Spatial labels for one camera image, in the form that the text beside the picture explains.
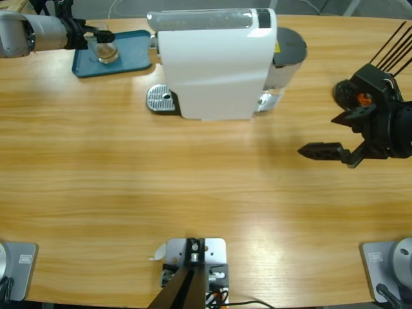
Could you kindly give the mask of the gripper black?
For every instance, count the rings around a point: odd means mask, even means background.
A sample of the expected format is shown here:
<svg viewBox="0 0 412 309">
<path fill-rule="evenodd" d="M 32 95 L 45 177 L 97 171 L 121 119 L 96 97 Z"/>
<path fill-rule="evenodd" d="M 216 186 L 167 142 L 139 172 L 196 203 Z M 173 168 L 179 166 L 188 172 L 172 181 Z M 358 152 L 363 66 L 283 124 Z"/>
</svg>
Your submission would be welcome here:
<svg viewBox="0 0 412 309">
<path fill-rule="evenodd" d="M 411 103 L 378 102 L 344 111 L 332 123 L 350 126 L 364 141 L 351 153 L 339 142 L 314 142 L 297 152 L 312 160 L 340 161 L 355 168 L 364 159 L 411 157 Z"/>
<path fill-rule="evenodd" d="M 101 30 L 97 27 L 85 27 L 84 19 L 71 17 L 59 18 L 66 29 L 66 50 L 87 50 L 88 43 L 84 38 L 85 33 L 92 33 L 98 43 L 110 43 L 115 40 L 115 34 L 109 30 Z"/>
</svg>

